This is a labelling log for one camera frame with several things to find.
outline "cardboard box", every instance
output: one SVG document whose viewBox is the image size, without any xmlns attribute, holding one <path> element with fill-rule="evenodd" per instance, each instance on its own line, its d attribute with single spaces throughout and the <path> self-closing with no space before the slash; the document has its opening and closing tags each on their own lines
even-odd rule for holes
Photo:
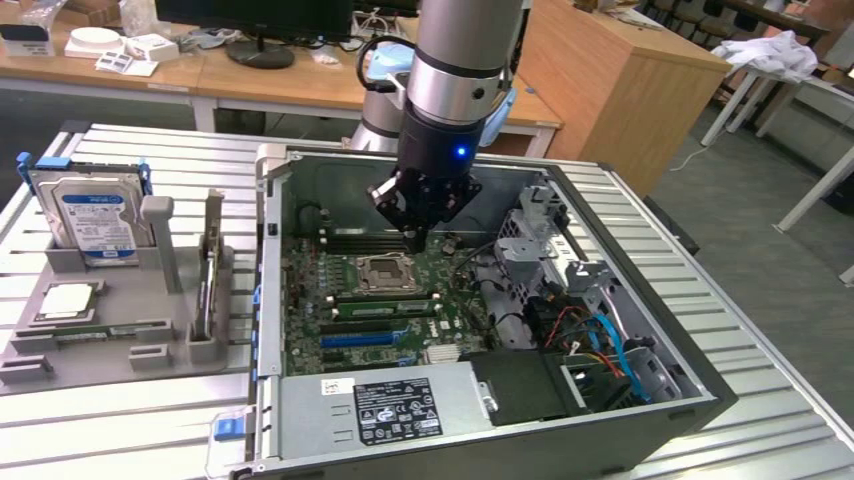
<svg viewBox="0 0 854 480">
<path fill-rule="evenodd" d="M 32 7 L 35 0 L 20 0 L 22 10 Z M 68 0 L 56 16 L 59 22 L 78 27 L 103 27 L 119 21 L 119 0 Z"/>
</svg>

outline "motherboard chip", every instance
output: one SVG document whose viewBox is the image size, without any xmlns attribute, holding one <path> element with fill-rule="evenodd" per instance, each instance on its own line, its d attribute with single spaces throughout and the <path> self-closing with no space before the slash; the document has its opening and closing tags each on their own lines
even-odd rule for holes
<svg viewBox="0 0 854 480">
<path fill-rule="evenodd" d="M 357 259 L 362 289 L 371 292 L 413 291 L 415 277 L 413 261 L 403 257 L 365 257 Z"/>
</svg>

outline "green circuit board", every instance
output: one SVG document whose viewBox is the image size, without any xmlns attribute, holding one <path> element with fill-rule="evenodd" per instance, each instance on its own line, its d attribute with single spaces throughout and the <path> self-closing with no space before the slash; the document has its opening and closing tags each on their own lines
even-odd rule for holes
<svg viewBox="0 0 854 480">
<path fill-rule="evenodd" d="M 437 235 L 427 250 L 409 256 L 333 255 L 309 239 L 286 240 L 287 375 L 423 364 L 431 345 L 455 344 L 461 353 L 486 350 L 490 331 L 481 293 L 466 279 L 469 270 L 457 276 L 454 272 L 471 250 L 447 255 L 445 241 Z M 379 274 L 367 275 L 366 264 Z M 359 333 L 329 330 L 350 326 L 370 330 L 371 325 L 382 328 Z M 390 333 L 391 345 L 322 347 L 323 339 Z"/>
</svg>

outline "white cloth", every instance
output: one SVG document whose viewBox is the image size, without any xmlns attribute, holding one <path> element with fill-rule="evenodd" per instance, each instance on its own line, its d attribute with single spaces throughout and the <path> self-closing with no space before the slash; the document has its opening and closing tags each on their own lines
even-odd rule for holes
<svg viewBox="0 0 854 480">
<path fill-rule="evenodd" d="M 750 66 L 790 83 L 806 80 L 818 65 L 816 53 L 798 43 L 792 30 L 745 42 L 724 41 L 712 53 L 733 65 L 730 75 Z"/>
</svg>

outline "hard drive label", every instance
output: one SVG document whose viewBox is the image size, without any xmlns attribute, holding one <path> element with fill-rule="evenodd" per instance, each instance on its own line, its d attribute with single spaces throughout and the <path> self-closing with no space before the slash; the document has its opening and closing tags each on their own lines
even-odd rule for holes
<svg viewBox="0 0 854 480">
<path fill-rule="evenodd" d="M 99 258 L 134 255 L 136 242 L 131 225 L 122 219 L 126 203 L 120 195 L 63 195 L 63 208 L 83 253 Z"/>
<path fill-rule="evenodd" d="M 426 378 L 357 385 L 354 397 L 363 444 L 442 435 L 439 410 Z"/>
</svg>

